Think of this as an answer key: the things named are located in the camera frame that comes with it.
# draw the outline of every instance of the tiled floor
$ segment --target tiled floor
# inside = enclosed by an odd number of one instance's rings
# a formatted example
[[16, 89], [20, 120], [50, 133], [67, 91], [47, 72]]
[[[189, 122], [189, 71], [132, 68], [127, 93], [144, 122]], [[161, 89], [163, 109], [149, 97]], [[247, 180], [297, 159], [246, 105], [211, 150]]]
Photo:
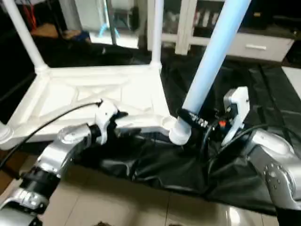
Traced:
[[[301, 96], [301, 70], [284, 68]], [[23, 168], [35, 161], [30, 157]], [[0, 201], [19, 182], [12, 182]], [[41, 217], [45, 226], [278, 226], [277, 219], [108, 177], [72, 166]]]

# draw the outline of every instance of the light blue pole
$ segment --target light blue pole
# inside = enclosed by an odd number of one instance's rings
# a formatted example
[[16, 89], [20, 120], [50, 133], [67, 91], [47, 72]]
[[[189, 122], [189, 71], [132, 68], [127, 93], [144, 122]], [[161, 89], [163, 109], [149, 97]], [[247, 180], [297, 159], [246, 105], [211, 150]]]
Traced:
[[[251, 0], [226, 0], [206, 48], [197, 73], [191, 84], [182, 108], [198, 113], [222, 66]], [[185, 144], [191, 135], [191, 127], [178, 117], [170, 130], [170, 140]]]

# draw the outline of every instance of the black tarp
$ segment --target black tarp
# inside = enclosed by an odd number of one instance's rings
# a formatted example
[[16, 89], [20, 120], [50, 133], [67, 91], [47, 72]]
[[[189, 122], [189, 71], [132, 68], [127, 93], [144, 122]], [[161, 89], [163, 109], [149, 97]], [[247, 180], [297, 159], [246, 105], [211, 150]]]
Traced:
[[[36, 43], [51, 67], [144, 64], [150, 60], [149, 53], [119, 47], [45, 38], [36, 39]], [[0, 47], [1, 52], [8, 56], [2, 60], [2, 71], [10, 69], [10, 74], [2, 76], [11, 78], [8, 84], [12, 85], [26, 76], [32, 65], [19, 39], [10, 39], [1, 43]], [[181, 107], [200, 60], [200, 56], [163, 54], [161, 79], [172, 115]], [[249, 88], [251, 111], [246, 120], [248, 124], [284, 123], [301, 135], [301, 101], [280, 66], [226, 60], [204, 108], [222, 109], [223, 96], [230, 88], [238, 86]], [[8, 86], [2, 82], [1, 93], [6, 90]], [[25, 91], [26, 87], [23, 87], [9, 101], [1, 103], [2, 121], [9, 119]], [[283, 136], [280, 130], [274, 132]], [[240, 156], [240, 145], [229, 148], [222, 158], [214, 159], [208, 167], [194, 145], [197, 136], [183, 147], [162, 143], [156, 134], [151, 134], [149, 138], [128, 137], [118, 142], [108, 142], [86, 150], [77, 162], [154, 188], [275, 214], [263, 180], [247, 158]], [[300, 145], [294, 139], [292, 141], [298, 152]], [[39, 153], [44, 146], [33, 144], [24, 149]], [[213, 146], [209, 146], [210, 153], [214, 152]]]

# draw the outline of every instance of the white pipe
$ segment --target white pipe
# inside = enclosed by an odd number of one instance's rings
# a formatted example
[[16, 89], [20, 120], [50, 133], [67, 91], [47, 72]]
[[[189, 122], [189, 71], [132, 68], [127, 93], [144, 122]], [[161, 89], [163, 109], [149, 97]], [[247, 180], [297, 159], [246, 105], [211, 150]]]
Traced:
[[[182, 108], [193, 113], [201, 109], [219, 69], [229, 51], [251, 0], [226, 0], [214, 28], [210, 42], [198, 66], [197, 73], [188, 91]], [[169, 133], [170, 140], [177, 145], [187, 143], [191, 127], [181, 118]]]
[[28, 52], [30, 59], [32, 60], [36, 69], [47, 68], [37, 46], [34, 44], [32, 36], [30, 35], [24, 20], [15, 4], [14, 0], [3, 0], [4, 6], [14, 23], [14, 26]]
[[160, 65], [161, 67], [161, 37], [163, 27], [164, 0], [155, 0], [155, 20], [153, 30], [153, 43], [151, 64]]

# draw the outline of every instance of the black cable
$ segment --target black cable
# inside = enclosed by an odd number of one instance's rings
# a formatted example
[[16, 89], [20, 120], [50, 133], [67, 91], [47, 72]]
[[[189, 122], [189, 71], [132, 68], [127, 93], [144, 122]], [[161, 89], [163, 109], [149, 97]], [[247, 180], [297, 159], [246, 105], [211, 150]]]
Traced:
[[0, 97], [0, 103], [9, 98], [14, 92], [20, 89], [24, 84], [33, 79], [35, 73], [30, 73], [25, 79], [16, 84], [13, 88], [11, 88], [7, 93]]
[[209, 136], [210, 136], [210, 134], [211, 134], [213, 128], [215, 128], [215, 127], [218, 125], [219, 121], [225, 120], [225, 119], [227, 119], [227, 118], [229, 118], [229, 117], [230, 117], [230, 114], [227, 113], [227, 114], [223, 115], [222, 117], [220, 117], [220, 118], [218, 118], [218, 119], [215, 119], [215, 120], [207, 127], [206, 132], [205, 132], [205, 135], [203, 136], [202, 146], [201, 146], [200, 151], [199, 151], [200, 154], [202, 154], [202, 153], [204, 152], [205, 147], [206, 147], [206, 144], [207, 144], [207, 141], [208, 141], [208, 139], [209, 139]]
[[36, 130], [34, 130], [30, 135], [28, 135], [26, 138], [24, 138], [24, 140], [22, 140], [17, 146], [15, 146], [13, 149], [11, 149], [9, 151], [9, 153], [2, 159], [1, 163], [0, 163], [0, 171], [3, 169], [3, 167], [5, 166], [5, 164], [7, 163], [7, 161], [12, 157], [12, 155], [18, 151], [20, 149], [20, 147], [25, 144], [31, 137], [33, 137], [38, 131], [40, 131], [41, 129], [45, 128], [46, 126], [48, 126], [49, 124], [53, 123], [54, 121], [56, 121], [57, 119], [65, 116], [66, 114], [73, 112], [75, 110], [78, 110], [80, 108], [83, 107], [87, 107], [87, 106], [91, 106], [91, 105], [100, 105], [101, 102], [93, 102], [93, 103], [89, 103], [89, 104], [84, 104], [84, 105], [80, 105], [77, 106], [75, 108], [72, 108], [62, 114], [60, 114], [59, 116], [55, 117], [54, 119], [46, 122], [45, 124], [43, 124], [42, 126], [38, 127]]
[[270, 124], [267, 124], [267, 123], [265, 123], [265, 124], [259, 124], [259, 125], [256, 125], [256, 126], [252, 126], [252, 127], [248, 128], [248, 129], [242, 131], [242, 132], [239, 133], [238, 135], [236, 135], [232, 140], [230, 140], [225, 146], [223, 146], [223, 147], [219, 150], [218, 154], [216, 154], [216, 155], [213, 156], [212, 158], [208, 159], [206, 162], [202, 163], [202, 167], [208, 165], [208, 164], [210, 163], [211, 160], [217, 159], [217, 158], [220, 156], [220, 154], [221, 154], [222, 152], [224, 152], [224, 150], [225, 150], [226, 148], [228, 148], [228, 147], [229, 147], [230, 145], [232, 145], [233, 143], [237, 142], [241, 137], [243, 137], [243, 136], [245, 136], [245, 135], [251, 133], [251, 132], [252, 132], [253, 130], [255, 130], [255, 129], [267, 128], [267, 127], [268, 127], [268, 128], [277, 128], [277, 129], [278, 129], [278, 128], [282, 128], [282, 129], [284, 128], [284, 129], [286, 129], [288, 132], [290, 132], [290, 133], [298, 140], [298, 142], [301, 143], [301, 137], [300, 137], [296, 132], [294, 132], [293, 130], [291, 130], [291, 129], [288, 128], [288, 127], [281, 126], [281, 125], [270, 125]]
[[286, 129], [286, 131], [290, 132], [301, 143], [301, 137], [297, 133], [295, 133], [293, 130], [291, 130], [290, 128], [285, 127], [285, 126], [281, 126], [281, 125], [269, 125], [269, 124], [265, 123], [265, 124], [260, 124], [260, 125], [252, 126], [252, 127], [248, 128], [248, 129], [242, 131], [241, 133], [239, 133], [237, 136], [235, 136], [232, 140], [230, 140], [225, 146], [223, 146], [220, 149], [219, 154], [222, 151], [224, 151], [226, 148], [228, 148], [230, 145], [232, 145], [234, 142], [236, 142], [237, 140], [239, 140], [241, 137], [243, 137], [244, 135], [251, 133], [255, 129], [266, 128], [266, 127], [277, 128], [277, 129], [278, 128]]

